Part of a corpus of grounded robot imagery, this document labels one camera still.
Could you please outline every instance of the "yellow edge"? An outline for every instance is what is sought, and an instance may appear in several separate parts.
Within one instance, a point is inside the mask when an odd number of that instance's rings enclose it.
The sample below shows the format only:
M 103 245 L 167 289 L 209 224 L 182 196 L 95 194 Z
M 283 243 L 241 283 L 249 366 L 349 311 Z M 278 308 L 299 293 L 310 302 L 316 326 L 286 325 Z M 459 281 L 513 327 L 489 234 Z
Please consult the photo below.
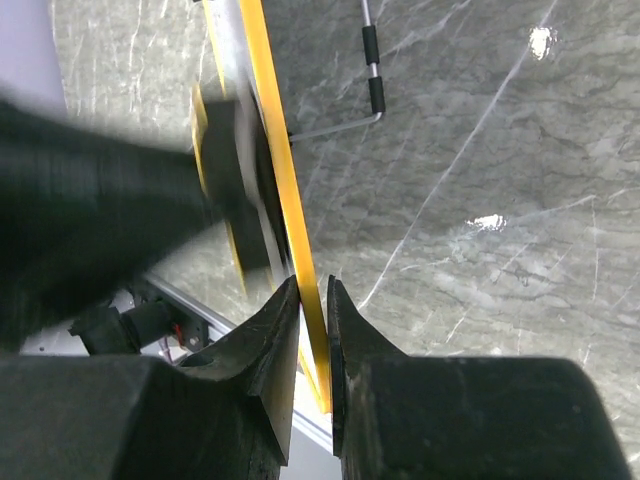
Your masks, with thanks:
M 311 257 L 311 245 L 304 222 L 302 201 L 293 167 L 289 134 L 282 110 L 271 46 L 261 0 L 240 0 L 244 29 L 249 44 L 258 97 L 264 115 L 273 168 L 289 236 L 300 300 L 307 322 L 311 351 L 318 375 L 319 407 L 331 410 L 329 341 L 320 304 L 320 294 Z M 307 379 L 313 385 L 312 377 Z
M 236 249 L 236 240 L 233 237 L 233 230 L 231 229 L 231 225 L 227 223 L 226 227 L 227 227 L 227 236 L 229 237 L 229 246 L 231 247 L 231 256 L 233 257 L 233 263 L 236 266 L 238 275 L 240 275 L 240 283 L 242 283 L 242 291 L 246 295 L 247 294 L 246 280 L 244 278 L 244 272 L 240 267 L 240 259 L 238 258 L 238 250 Z
M 200 87 L 196 84 L 191 92 L 191 102 L 193 103 L 193 118 L 191 119 L 191 134 L 193 141 L 193 152 L 196 156 L 196 167 L 198 167 L 198 177 L 200 178 L 200 188 L 207 196 L 207 185 L 204 181 L 204 171 L 202 170 L 202 160 L 200 156 L 200 144 L 202 143 L 202 134 L 207 128 L 207 114 L 204 111 L 204 102 L 202 101 L 202 93 Z
M 309 364 L 307 363 L 307 359 L 304 356 L 302 348 L 298 349 L 298 358 L 300 359 L 300 366 L 302 366 L 304 376 L 307 377 L 307 382 L 309 383 L 309 387 L 311 388 L 311 393 L 313 394 L 313 398 L 315 399 L 316 404 L 322 405 L 322 397 L 320 396 L 320 392 L 318 392 L 316 382 L 313 381 L 313 373 L 311 373 L 311 369 L 309 368 Z

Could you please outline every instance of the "black foam grip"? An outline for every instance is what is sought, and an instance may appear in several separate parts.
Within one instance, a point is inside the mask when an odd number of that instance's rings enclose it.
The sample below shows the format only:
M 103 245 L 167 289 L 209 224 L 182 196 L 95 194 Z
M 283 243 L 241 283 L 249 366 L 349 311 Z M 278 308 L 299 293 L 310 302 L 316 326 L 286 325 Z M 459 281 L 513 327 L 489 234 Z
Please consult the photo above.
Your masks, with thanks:
M 369 96 L 371 97 L 371 112 L 384 113 L 387 106 L 384 101 L 384 87 L 382 86 L 382 77 L 373 77 L 369 79 Z
M 378 36 L 375 25 L 362 27 L 362 42 L 364 43 L 364 58 L 367 65 L 380 63 L 380 52 L 378 51 Z

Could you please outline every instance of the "metal frame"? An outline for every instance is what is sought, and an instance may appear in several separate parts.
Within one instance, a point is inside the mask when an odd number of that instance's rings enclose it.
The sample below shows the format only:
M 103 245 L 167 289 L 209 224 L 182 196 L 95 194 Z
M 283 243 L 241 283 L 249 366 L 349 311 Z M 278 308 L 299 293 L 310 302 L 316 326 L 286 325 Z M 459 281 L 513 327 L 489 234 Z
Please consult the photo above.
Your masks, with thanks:
M 371 23 L 371 14 L 369 12 L 369 1 L 361 0 L 362 5 L 362 17 L 364 20 L 364 27 L 371 27 L 373 23 Z M 378 77 L 378 64 L 373 62 L 369 65 L 369 79 Z M 343 132 L 345 130 L 350 130 L 352 128 L 364 127 L 367 125 L 371 125 L 376 123 L 378 120 L 382 118 L 383 112 L 373 113 L 371 116 L 362 118 L 360 120 L 351 120 L 349 122 L 341 123 L 339 125 L 334 125 L 326 128 L 319 128 L 316 130 L 311 130 L 309 132 L 295 133 L 289 136 L 289 141 L 291 143 L 299 142 L 302 140 L 308 140 L 310 138 L 321 137 L 324 135 L 330 135 L 332 133 Z

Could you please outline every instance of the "black object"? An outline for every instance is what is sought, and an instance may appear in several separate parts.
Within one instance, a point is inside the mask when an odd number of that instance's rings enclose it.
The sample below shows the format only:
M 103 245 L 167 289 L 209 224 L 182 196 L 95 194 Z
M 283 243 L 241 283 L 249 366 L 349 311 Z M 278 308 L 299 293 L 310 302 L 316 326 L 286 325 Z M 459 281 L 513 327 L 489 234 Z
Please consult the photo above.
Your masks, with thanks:
M 327 309 L 344 479 L 631 478 L 575 364 L 409 357 L 333 276 Z M 139 356 L 1 359 L 0 478 L 278 478 L 298 311 L 290 278 L 177 369 Z
M 333 276 L 328 292 L 334 454 L 345 479 L 631 478 L 574 363 L 408 357 Z
M 278 478 L 298 311 L 291 278 L 188 368 L 140 356 L 1 358 L 0 478 Z
M 158 301 L 122 314 L 115 307 L 98 307 L 77 319 L 69 333 L 80 336 L 89 355 L 136 354 L 174 333 L 174 324 L 170 307 Z
M 378 35 L 375 25 L 366 25 L 362 27 L 362 43 L 364 44 L 364 58 L 367 65 L 378 65 L 380 63 L 380 52 L 378 50 Z M 369 99 L 371 100 L 371 113 L 385 113 L 387 105 L 384 99 L 384 85 L 382 77 L 377 74 L 367 80 L 369 84 Z
M 198 352 L 211 342 L 209 340 L 209 322 L 198 312 L 168 295 L 146 280 L 137 279 L 129 286 L 136 307 L 147 303 L 160 303 L 169 312 L 171 333 L 181 345 L 191 352 Z
M 266 235 L 275 242 L 272 246 L 274 261 L 278 256 L 283 269 L 290 261 L 271 151 L 253 97 L 247 98 L 246 105 L 238 101 L 205 101 L 204 110 L 208 124 L 215 126 L 207 129 L 202 138 L 201 157 L 215 166 L 215 170 L 210 169 L 215 175 L 205 174 L 205 182 L 207 189 L 214 192 L 214 202 L 223 209 L 238 268 L 246 285 L 250 280 L 248 274 L 255 272 L 256 276 L 260 271 L 270 271 Z M 239 124 L 244 125 L 244 129 L 239 129 Z M 251 148 L 247 147 L 248 143 L 253 143 Z M 247 152 L 252 153 L 251 158 L 244 158 Z M 264 209 L 268 225 L 262 224 L 259 208 Z
M 367 65 L 380 63 L 380 53 L 378 52 L 378 36 L 375 25 L 362 27 L 362 42 L 364 43 L 364 58 Z
M 17 351 L 223 219 L 255 225 L 247 219 L 255 219 L 256 199 L 223 168 L 239 160 L 238 105 L 207 105 L 212 130 L 224 133 L 204 132 L 215 136 L 202 156 L 207 196 L 191 154 L 83 131 L 0 100 L 0 348 Z M 268 265 L 263 255 L 244 267 Z

